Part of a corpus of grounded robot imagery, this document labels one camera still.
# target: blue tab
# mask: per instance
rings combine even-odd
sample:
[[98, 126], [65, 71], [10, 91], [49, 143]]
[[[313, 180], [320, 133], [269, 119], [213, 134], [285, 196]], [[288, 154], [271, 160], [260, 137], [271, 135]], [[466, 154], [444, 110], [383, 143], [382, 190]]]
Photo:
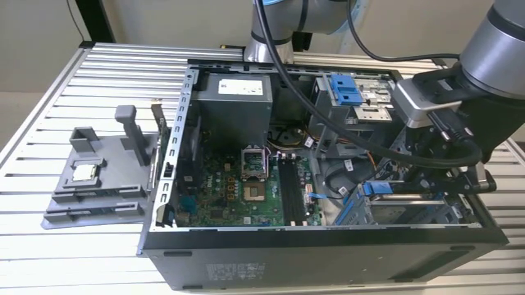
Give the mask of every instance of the blue tab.
[[308, 197], [316, 198], [316, 199], [325, 199], [327, 196], [325, 195], [317, 195], [312, 192], [308, 193]]
[[336, 219], [336, 221], [335, 221], [335, 225], [336, 225], [336, 226], [340, 225], [340, 223], [343, 222], [344, 217], [345, 217], [347, 213], [349, 212], [349, 209], [351, 209], [352, 206], [353, 206], [353, 201], [351, 201], [351, 202], [347, 204], [343, 213], [340, 214], [339, 218]]
[[387, 181], [371, 181], [371, 189], [376, 195], [387, 195], [392, 193], [392, 188]]
[[355, 86], [353, 79], [347, 75], [331, 75], [331, 88], [339, 106], [359, 106], [361, 97]]
[[364, 195], [371, 195], [374, 193], [368, 182], [361, 184], [361, 191], [363, 191]]

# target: blue plastic clip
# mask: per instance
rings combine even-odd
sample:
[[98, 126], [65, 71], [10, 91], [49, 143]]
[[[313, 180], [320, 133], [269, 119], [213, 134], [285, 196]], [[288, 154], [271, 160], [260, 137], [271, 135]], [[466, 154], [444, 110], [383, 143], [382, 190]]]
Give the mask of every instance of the blue plastic clip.
[[331, 88], [339, 106], [359, 106], [361, 97], [355, 86], [353, 79], [345, 75], [331, 75]]

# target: circuit board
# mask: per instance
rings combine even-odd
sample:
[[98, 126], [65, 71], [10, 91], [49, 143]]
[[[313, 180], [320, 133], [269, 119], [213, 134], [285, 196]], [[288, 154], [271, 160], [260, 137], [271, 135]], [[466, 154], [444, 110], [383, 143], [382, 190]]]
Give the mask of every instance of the circuit board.
[[[284, 226], [280, 198], [277, 158], [267, 158], [264, 181], [241, 180], [241, 161], [235, 156], [208, 156], [204, 159], [203, 183], [197, 196], [191, 196], [193, 208], [178, 208], [177, 226]], [[304, 185], [313, 185], [305, 158], [295, 161], [301, 194]], [[309, 205], [307, 225], [320, 225], [316, 202]]]

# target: black plastic bracket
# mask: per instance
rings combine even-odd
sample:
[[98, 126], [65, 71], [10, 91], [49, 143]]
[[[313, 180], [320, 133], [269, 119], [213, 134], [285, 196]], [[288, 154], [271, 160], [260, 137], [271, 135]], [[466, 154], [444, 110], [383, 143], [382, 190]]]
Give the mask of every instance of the black plastic bracket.
[[94, 41], [81, 41], [78, 44], [78, 48], [90, 49], [93, 48], [96, 42]]

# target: sticker label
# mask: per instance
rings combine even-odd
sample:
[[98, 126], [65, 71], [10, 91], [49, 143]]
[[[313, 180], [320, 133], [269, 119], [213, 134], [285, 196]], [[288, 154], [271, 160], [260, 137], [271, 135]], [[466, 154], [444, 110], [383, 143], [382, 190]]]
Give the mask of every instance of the sticker label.
[[313, 144], [313, 139], [308, 136], [308, 138], [304, 141], [304, 146], [307, 148], [311, 148], [311, 145]]
[[347, 195], [347, 189], [345, 189], [345, 187], [340, 187], [340, 189], [337, 190], [339, 191], [339, 194], [344, 197], [345, 195]]
[[223, 79], [219, 81], [219, 94], [263, 95], [263, 82], [257, 80]]
[[347, 171], [353, 171], [353, 164], [351, 163], [351, 159], [344, 160], [344, 168]]
[[205, 264], [211, 281], [261, 280], [265, 263], [215, 263]]
[[363, 98], [367, 98], [367, 99], [374, 99], [374, 98], [376, 98], [376, 96], [375, 96], [375, 93], [371, 93], [371, 92], [361, 92], [360, 93], [360, 96], [363, 97]]

